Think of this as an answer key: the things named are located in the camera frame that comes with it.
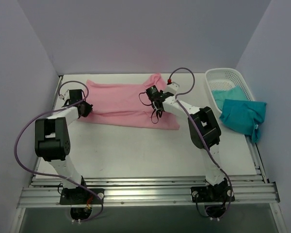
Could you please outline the pink t shirt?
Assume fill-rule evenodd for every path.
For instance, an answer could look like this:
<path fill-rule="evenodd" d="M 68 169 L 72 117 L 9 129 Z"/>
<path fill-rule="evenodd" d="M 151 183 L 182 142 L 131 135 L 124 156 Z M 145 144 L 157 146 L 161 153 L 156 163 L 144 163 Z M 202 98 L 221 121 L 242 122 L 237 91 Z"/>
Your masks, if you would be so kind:
<path fill-rule="evenodd" d="M 143 84 L 101 84 L 87 80 L 89 96 L 86 101 L 93 106 L 88 117 L 79 121 L 137 128 L 178 130 L 175 115 L 163 113 L 157 120 L 145 90 L 155 85 L 158 90 L 166 88 L 161 74 L 152 74 Z"/>

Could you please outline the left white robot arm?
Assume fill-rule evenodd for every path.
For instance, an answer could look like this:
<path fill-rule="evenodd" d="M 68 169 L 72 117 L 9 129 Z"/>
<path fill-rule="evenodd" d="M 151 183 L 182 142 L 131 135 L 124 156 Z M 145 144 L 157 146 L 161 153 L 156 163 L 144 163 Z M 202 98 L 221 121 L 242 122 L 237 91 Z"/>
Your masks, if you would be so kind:
<path fill-rule="evenodd" d="M 68 126 L 91 113 L 93 106 L 83 98 L 83 90 L 68 90 L 64 94 L 63 111 L 35 121 L 35 153 L 55 169 L 63 188 L 72 189 L 70 196 L 76 203 L 84 203 L 88 199 L 88 191 L 80 186 L 86 187 L 86 183 L 69 156 Z"/>

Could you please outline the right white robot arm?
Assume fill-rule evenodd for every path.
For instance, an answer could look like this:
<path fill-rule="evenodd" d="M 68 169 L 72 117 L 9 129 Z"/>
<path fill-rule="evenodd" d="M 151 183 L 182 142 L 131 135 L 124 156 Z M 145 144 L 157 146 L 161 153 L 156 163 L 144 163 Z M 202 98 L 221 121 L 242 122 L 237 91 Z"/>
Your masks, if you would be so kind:
<path fill-rule="evenodd" d="M 165 90 L 158 90 L 153 85 L 145 93 L 158 117 L 166 112 L 188 120 L 191 141 L 201 150 L 206 170 L 206 182 L 209 184 L 205 189 L 206 196 L 210 200 L 217 200 L 223 195 L 223 188 L 219 184 L 226 177 L 219 153 L 221 129 L 211 108 L 201 108 L 179 100 L 178 88 L 176 83 L 169 84 Z"/>

